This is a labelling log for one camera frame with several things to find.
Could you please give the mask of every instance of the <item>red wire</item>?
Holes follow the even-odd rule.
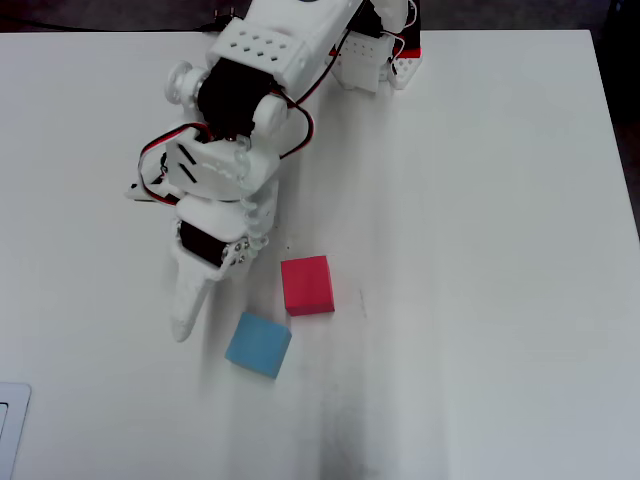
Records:
[[[211,138],[212,138],[211,132],[209,131],[209,127],[207,127],[205,124],[203,124],[203,123],[195,123],[195,122],[194,123],[185,123],[184,125],[181,125],[181,126],[179,126],[177,128],[174,128],[173,130],[170,130],[167,133],[164,133],[164,134],[160,135],[158,138],[156,138],[156,139],[152,140],[151,142],[147,143],[142,148],[142,150],[140,151],[140,158],[138,160],[138,178],[139,178],[139,181],[140,181],[140,186],[142,187],[142,189],[145,191],[145,193],[147,195],[149,195],[151,198],[153,198],[157,202],[164,203],[166,205],[172,205],[172,206],[177,203],[177,202],[173,202],[171,200],[167,200],[166,198],[161,197],[157,193],[154,193],[151,190],[149,190],[147,185],[144,183],[144,178],[142,177],[142,165],[144,163],[144,157],[145,157],[145,155],[147,153],[149,153],[149,151],[153,150],[155,147],[158,147],[158,146],[162,145],[163,143],[168,142],[172,138],[177,137],[178,135],[183,133],[188,128],[195,128],[195,129],[199,130],[200,132],[206,133],[207,141],[210,141]]]

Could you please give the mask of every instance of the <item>black object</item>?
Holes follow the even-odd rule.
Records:
[[[216,267],[222,265],[222,251],[227,246],[225,242],[184,221],[180,224],[179,233],[184,248]]]
[[[229,9],[229,13],[225,13],[222,15],[220,15],[216,10],[213,17],[213,22],[207,23],[206,25],[196,28],[196,31],[205,32],[205,33],[208,33],[208,32],[220,33],[222,32],[222,30],[225,29],[227,25],[229,25],[229,22],[233,20],[233,17],[236,17],[236,16],[237,15],[235,12],[235,8],[233,7]]]
[[[215,137],[248,137],[255,126],[253,112],[275,86],[268,73],[221,58],[200,87],[198,109]]]
[[[416,0],[414,2],[418,7],[418,11],[413,11],[413,5],[409,4],[409,14],[407,15],[407,19],[410,20],[413,16],[416,16],[416,21],[408,28],[405,28],[402,31],[402,36],[404,37],[404,51],[407,52],[409,50],[416,50],[420,48],[420,2]]]
[[[19,18],[4,13],[0,13],[0,20],[7,22],[20,23],[29,25],[30,27],[42,28],[45,30],[56,30],[59,32],[182,32],[184,30],[175,30],[171,28],[157,28],[151,30],[100,30],[97,28],[70,27],[68,25],[54,25],[52,23],[38,22],[37,20],[29,20],[27,18]]]
[[[382,20],[369,0],[364,0],[363,5],[360,6],[347,25],[347,30],[373,38],[380,38],[382,36]]]
[[[640,119],[640,0],[611,2],[596,51],[611,119]]]

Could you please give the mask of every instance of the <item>cable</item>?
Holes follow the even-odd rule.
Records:
[[[144,164],[144,159],[151,150],[153,150],[156,147],[159,147],[160,145],[164,145],[166,142],[168,142],[174,137],[177,137],[188,128],[195,128],[199,130],[200,133],[205,133],[207,135],[207,140],[211,140],[212,138],[211,132],[209,131],[209,127],[207,127],[203,123],[185,123],[184,125],[174,128],[173,130],[170,130],[167,133],[163,133],[158,138],[150,141],[140,151],[140,159],[138,160],[138,181],[140,182],[140,186],[145,191],[145,193],[157,202],[164,203],[166,205],[172,205],[172,206],[177,203],[171,200],[167,200],[166,198],[161,197],[157,193],[154,193],[151,190],[149,190],[149,187],[147,187],[147,185],[144,183],[144,178],[142,177],[142,165]]]
[[[362,10],[364,9],[364,6],[367,4],[369,0],[364,0],[361,4],[360,7],[358,7],[358,10],[356,10],[356,13],[353,15],[353,18],[357,17],[358,15],[360,15],[360,12],[362,12]],[[336,60],[338,59],[338,57],[340,56],[340,50],[342,50],[342,45],[344,45],[345,40],[347,39],[347,37],[349,36],[349,34],[351,33],[351,28],[347,29],[347,33],[344,34],[344,37],[342,37],[342,40],[340,40],[340,43],[338,44],[338,48],[336,48],[336,54],[333,56],[333,58],[331,59],[331,61],[329,62],[329,65],[327,65],[327,68],[324,69],[324,72],[322,72],[322,75],[320,75],[320,78],[318,78],[318,80],[315,81],[315,83],[313,85],[311,85],[311,87],[309,88],[309,90],[307,90],[299,99],[298,99],[298,104],[303,103],[307,98],[309,98],[311,96],[311,94],[313,92],[315,92],[316,88],[318,88],[318,85],[320,85],[322,83],[322,81],[324,80],[324,78],[327,76],[327,74],[329,73],[329,71],[331,70],[331,67],[333,67],[333,64],[336,63]]]
[[[181,32],[183,30],[172,30],[168,28],[159,28],[156,30],[99,30],[94,28],[68,27],[66,25],[54,25],[52,23],[38,22],[36,20],[28,20],[25,18],[12,17],[0,13],[0,19],[13,23],[22,23],[36,28],[44,28],[46,30],[56,30],[59,32]]]
[[[302,142],[300,142],[294,148],[289,150],[287,153],[284,153],[284,154],[280,155],[280,159],[283,159],[283,158],[287,158],[289,155],[293,155],[294,153],[296,153],[299,150],[302,150],[304,147],[306,147],[309,144],[309,142],[313,138],[313,134],[315,132],[315,124],[314,124],[313,117],[311,116],[311,114],[307,110],[305,110],[304,108],[302,108],[300,106],[300,102],[296,102],[295,100],[293,100],[289,95],[284,93],[282,91],[282,89],[276,90],[275,93],[280,95],[282,98],[284,98],[287,101],[287,104],[288,104],[289,108],[295,108],[297,110],[300,110],[300,112],[307,119],[307,124],[308,124],[307,135],[304,137],[304,140],[302,140]]]
[[[391,37],[394,37],[396,40],[400,40],[402,42],[402,46],[400,47],[400,50],[398,50],[398,53],[396,53],[393,56],[393,58],[391,59],[391,65],[393,65],[393,62],[395,62],[398,59],[398,57],[400,56],[400,54],[404,50],[404,46],[405,46],[406,42],[404,41],[404,38],[402,38],[400,35],[396,35],[395,33],[387,32],[386,30],[383,30],[382,32],[386,33],[387,35],[389,35]]]
[[[416,20],[418,20],[418,7],[416,7],[416,2],[414,2],[414,0],[409,0],[409,3],[413,7],[413,20],[411,20],[411,22],[407,23],[404,26],[404,28],[409,28],[411,25],[416,23]]]

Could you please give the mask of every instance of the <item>dark floor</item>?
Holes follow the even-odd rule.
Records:
[[[242,14],[249,4],[250,0],[3,0],[0,15],[104,30],[191,30],[209,23],[215,9],[235,6]],[[609,4],[610,0],[420,0],[424,30],[583,28],[591,31],[596,44]],[[0,32],[36,30],[0,18]],[[614,126],[640,225],[640,122]]]

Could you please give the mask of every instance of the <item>foam block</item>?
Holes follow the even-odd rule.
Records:
[[[225,358],[236,365],[276,378],[291,332],[284,325],[243,313]]]
[[[282,262],[284,304],[292,317],[333,312],[333,289],[327,257]]]

